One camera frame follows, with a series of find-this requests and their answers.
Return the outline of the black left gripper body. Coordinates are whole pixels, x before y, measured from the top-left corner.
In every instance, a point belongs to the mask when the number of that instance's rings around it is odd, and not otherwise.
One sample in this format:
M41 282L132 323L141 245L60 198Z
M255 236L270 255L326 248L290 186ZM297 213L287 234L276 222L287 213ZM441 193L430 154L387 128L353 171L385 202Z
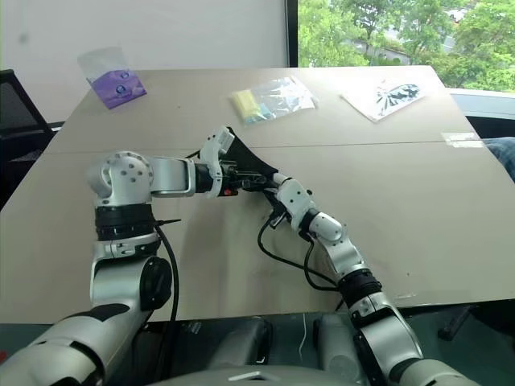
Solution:
M222 185L219 197L229 197L238 195L238 191L244 187L245 176L238 169L234 161L222 160L220 162L222 170Z

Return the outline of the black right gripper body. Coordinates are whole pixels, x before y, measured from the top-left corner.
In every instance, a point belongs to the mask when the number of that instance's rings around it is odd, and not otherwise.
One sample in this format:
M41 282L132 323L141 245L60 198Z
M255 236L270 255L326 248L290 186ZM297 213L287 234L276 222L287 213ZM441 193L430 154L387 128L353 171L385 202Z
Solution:
M269 215L264 228L276 229L284 220L290 224L292 215L290 213L290 207L293 203L292 198L278 199L275 195L274 198L266 198L272 207L272 212Z

